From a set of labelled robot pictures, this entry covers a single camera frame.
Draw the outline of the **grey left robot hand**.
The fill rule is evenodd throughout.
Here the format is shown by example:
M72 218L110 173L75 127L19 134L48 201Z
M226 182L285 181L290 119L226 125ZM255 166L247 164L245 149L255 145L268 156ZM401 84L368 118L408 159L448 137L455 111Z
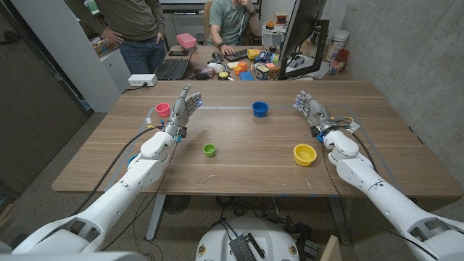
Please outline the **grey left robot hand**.
M165 132L172 137L177 136L178 131L186 127L189 117L202 105L202 94L196 92L189 96L190 89L191 85L187 84L171 108Z

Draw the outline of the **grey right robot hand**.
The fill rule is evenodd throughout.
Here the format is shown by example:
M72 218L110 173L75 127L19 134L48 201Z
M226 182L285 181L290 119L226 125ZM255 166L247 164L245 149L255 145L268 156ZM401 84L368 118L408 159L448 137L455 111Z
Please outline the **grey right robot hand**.
M329 132L337 129L337 125L330 118L326 107L305 91L297 94L294 108L307 118L312 137L320 136L324 138Z

